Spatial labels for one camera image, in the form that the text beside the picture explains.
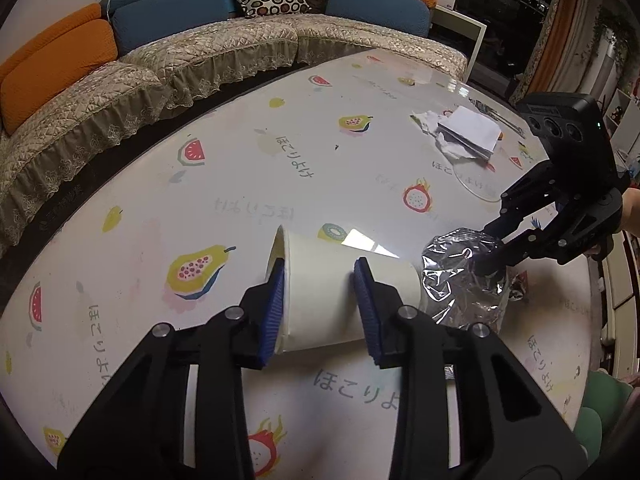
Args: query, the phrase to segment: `orange curtain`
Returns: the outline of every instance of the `orange curtain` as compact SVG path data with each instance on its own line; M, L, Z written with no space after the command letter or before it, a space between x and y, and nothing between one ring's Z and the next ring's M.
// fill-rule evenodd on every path
M549 90L562 59L562 52L569 37L577 3L578 0L559 0L554 24L527 93Z

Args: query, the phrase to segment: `metal screw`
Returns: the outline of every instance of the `metal screw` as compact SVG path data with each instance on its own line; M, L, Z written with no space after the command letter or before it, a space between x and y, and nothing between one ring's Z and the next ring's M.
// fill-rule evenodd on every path
M413 319L418 315L418 311L411 305L403 305L398 309L398 316L403 319Z
M151 329L154 337L164 337L171 332L171 326L168 323L158 323Z
M242 316L244 316L244 310L239 306L230 306L225 310L225 317L231 321L237 321Z
M491 333L491 330L487 325L476 323L471 327L471 332L473 332L478 337L487 337Z

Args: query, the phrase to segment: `notepad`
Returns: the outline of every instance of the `notepad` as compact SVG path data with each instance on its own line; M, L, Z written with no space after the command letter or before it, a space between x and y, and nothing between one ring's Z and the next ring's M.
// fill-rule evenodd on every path
M495 143L500 137L500 126L489 117L459 106L448 118L438 125L449 135L476 152L481 158L489 160L493 155Z

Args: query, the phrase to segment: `person's arm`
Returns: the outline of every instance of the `person's arm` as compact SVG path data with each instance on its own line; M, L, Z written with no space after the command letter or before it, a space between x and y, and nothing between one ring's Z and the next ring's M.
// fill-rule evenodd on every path
M640 189L630 187L622 196L620 228L640 238Z

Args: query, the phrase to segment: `paper cup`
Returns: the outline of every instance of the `paper cup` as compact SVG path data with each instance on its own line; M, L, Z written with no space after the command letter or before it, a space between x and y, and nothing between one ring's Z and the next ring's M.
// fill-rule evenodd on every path
M277 353L364 338L351 283L361 256L366 256L377 282L394 286L404 304L418 307L420 278L411 263L278 229L267 269L268 276L276 258L284 258L284 315Z

